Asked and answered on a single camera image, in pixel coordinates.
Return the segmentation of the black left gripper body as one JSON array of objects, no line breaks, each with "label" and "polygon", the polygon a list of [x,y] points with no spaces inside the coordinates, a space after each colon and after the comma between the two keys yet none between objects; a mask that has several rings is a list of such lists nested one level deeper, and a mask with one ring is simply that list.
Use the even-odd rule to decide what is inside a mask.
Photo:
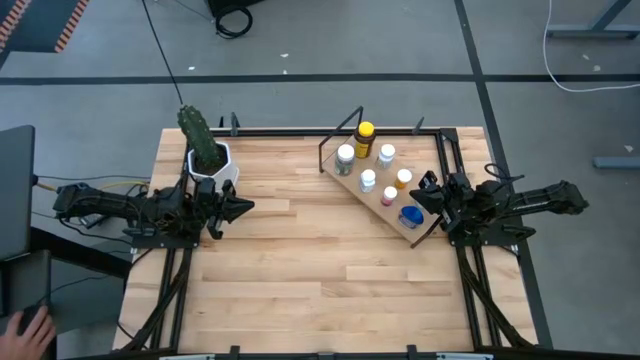
[{"label": "black left gripper body", "polygon": [[224,218],[220,200],[216,183],[212,178],[205,178],[198,183],[194,199],[194,214],[201,228],[207,229],[210,235],[223,235],[221,225]]}]

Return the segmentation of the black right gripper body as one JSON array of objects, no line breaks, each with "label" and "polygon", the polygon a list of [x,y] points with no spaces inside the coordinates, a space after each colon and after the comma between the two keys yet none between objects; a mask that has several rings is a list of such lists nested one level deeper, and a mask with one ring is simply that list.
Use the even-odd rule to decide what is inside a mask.
[{"label": "black right gripper body", "polygon": [[469,179],[464,173],[450,174],[442,187],[444,203],[441,211],[444,223],[441,228],[446,233],[458,229],[469,230],[472,218],[469,202],[474,198]]}]

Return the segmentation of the blue lid jar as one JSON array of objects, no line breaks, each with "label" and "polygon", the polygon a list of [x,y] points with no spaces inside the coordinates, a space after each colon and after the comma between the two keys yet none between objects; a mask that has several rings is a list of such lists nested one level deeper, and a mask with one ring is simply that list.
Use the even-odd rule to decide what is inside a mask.
[{"label": "blue lid jar", "polygon": [[408,229],[416,229],[424,223],[424,216],[416,206],[404,206],[398,214],[398,221]]}]

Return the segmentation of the clear bottle grey label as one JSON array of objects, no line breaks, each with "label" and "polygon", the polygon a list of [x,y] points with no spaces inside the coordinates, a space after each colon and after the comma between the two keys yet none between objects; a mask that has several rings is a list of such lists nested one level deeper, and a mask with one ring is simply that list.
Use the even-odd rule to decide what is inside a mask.
[{"label": "clear bottle grey label", "polygon": [[380,147],[375,165],[380,169],[388,169],[391,167],[395,158],[395,147],[392,144],[383,144]]}]

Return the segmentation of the brown bottle yellow cap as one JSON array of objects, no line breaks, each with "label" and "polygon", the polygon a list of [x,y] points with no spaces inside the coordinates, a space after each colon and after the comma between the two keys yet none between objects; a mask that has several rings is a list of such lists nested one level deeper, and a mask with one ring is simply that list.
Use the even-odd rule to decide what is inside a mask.
[{"label": "brown bottle yellow cap", "polygon": [[354,133],[354,150],[357,158],[363,159],[370,155],[375,137],[375,126],[373,123],[365,121],[358,125]]}]

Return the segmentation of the green label bottle white cap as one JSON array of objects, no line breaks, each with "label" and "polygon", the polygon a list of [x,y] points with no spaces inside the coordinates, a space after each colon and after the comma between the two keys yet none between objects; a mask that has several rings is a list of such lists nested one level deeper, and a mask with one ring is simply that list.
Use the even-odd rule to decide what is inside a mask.
[{"label": "green label bottle white cap", "polygon": [[339,146],[336,151],[335,173],[339,176],[348,176],[352,172],[354,162],[354,147],[349,144]]}]

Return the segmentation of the white plant pot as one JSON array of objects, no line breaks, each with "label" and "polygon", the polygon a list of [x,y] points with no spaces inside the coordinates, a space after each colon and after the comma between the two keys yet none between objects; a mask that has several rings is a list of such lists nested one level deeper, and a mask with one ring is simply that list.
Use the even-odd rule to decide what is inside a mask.
[{"label": "white plant pot", "polygon": [[201,183],[203,180],[212,179],[215,182],[215,190],[219,193],[222,192],[224,183],[229,180],[233,185],[236,185],[239,178],[239,168],[231,157],[231,150],[226,142],[218,142],[218,148],[223,153],[223,166],[215,173],[205,173],[203,170],[198,170],[196,165],[196,155],[194,150],[188,152],[187,164],[188,173],[196,183]]}]

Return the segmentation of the green cactus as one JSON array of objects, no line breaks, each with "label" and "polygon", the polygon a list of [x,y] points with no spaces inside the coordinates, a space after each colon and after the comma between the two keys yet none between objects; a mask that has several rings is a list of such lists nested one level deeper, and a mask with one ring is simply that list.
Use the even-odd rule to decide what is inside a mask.
[{"label": "green cactus", "polygon": [[194,106],[183,105],[177,122],[195,154],[199,173],[213,175],[226,164],[226,152],[217,143],[202,113]]}]

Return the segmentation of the dark grey flat panel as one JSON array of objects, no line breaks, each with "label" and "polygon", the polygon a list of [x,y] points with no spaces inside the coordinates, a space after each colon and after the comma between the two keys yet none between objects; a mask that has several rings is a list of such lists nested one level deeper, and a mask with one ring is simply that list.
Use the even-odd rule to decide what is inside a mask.
[{"label": "dark grey flat panel", "polygon": [[0,131],[0,261],[29,249],[34,143],[31,125]]}]

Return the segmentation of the black box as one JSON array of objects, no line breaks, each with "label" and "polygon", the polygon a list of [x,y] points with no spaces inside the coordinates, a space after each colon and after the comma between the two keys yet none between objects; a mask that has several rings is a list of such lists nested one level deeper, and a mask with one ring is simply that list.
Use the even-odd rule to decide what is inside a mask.
[{"label": "black box", "polygon": [[218,17],[236,8],[247,8],[263,0],[204,0],[211,14]]}]

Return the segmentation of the black side desk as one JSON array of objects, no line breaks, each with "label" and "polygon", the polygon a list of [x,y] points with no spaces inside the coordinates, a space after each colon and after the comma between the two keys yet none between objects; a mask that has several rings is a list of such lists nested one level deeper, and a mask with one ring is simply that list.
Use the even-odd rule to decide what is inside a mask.
[{"label": "black side desk", "polygon": [[31,228],[29,249],[26,253],[0,261],[0,334],[16,312],[30,305],[47,306],[56,326],[66,332],[98,320],[101,310],[95,297],[85,299],[79,295],[52,296],[71,286],[52,286],[51,265],[60,261],[107,277],[125,279],[131,263],[47,231]]}]

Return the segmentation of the long grey steel table foot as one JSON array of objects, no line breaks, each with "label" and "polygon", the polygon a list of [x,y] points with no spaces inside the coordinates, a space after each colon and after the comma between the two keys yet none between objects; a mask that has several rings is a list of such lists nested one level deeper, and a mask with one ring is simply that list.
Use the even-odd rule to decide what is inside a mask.
[{"label": "long grey steel table foot", "polygon": [[587,25],[551,24],[553,0],[549,0],[548,16],[544,33],[552,37],[619,37],[634,40],[640,36],[640,25],[613,25],[613,21],[630,5],[632,0],[612,0],[599,15]]}]

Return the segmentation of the person's hand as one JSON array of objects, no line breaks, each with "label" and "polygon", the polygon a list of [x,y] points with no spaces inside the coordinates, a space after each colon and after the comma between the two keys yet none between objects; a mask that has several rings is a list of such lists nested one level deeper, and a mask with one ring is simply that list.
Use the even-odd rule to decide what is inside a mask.
[{"label": "person's hand", "polygon": [[56,337],[47,306],[40,306],[29,325],[19,333],[23,317],[23,311],[14,313],[0,335],[0,360],[40,360]]}]

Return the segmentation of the dark mat orange striped border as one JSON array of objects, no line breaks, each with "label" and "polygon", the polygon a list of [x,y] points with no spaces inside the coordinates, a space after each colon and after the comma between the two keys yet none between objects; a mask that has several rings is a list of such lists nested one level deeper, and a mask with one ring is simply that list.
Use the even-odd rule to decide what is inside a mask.
[{"label": "dark mat orange striped border", "polygon": [[0,53],[62,52],[90,0],[0,0]]}]

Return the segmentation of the wooden shelf with black frame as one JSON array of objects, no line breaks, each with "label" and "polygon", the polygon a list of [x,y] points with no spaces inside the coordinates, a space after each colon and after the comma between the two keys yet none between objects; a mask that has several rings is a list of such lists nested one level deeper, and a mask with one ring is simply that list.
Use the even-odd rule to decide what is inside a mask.
[{"label": "wooden shelf with black frame", "polygon": [[[409,128],[375,126],[376,137],[370,155],[363,159],[355,156],[352,172],[348,176],[339,176],[335,173],[336,151],[343,144],[355,146],[354,133],[358,125],[363,122],[363,114],[364,108],[357,107],[321,140],[318,145],[319,171],[336,180],[406,239],[411,247],[417,247],[429,237],[445,237],[446,234],[443,230],[435,225],[437,217],[426,212],[409,195],[409,192],[419,187],[420,179],[428,170],[435,172],[438,184],[442,183],[450,174],[449,159],[459,155],[456,130],[453,128],[423,128],[421,125]],[[393,163],[388,169],[380,169],[375,165],[380,147],[383,144],[392,144],[396,150]],[[391,206],[384,206],[381,203],[383,190],[388,186],[394,186],[396,173],[402,168],[409,169],[413,178],[404,189],[397,189],[398,195]],[[360,174],[365,169],[372,169],[376,173],[376,185],[370,193],[363,193],[359,187]],[[420,227],[408,229],[399,223],[398,214],[404,206],[416,206],[421,210],[424,223]]]}]

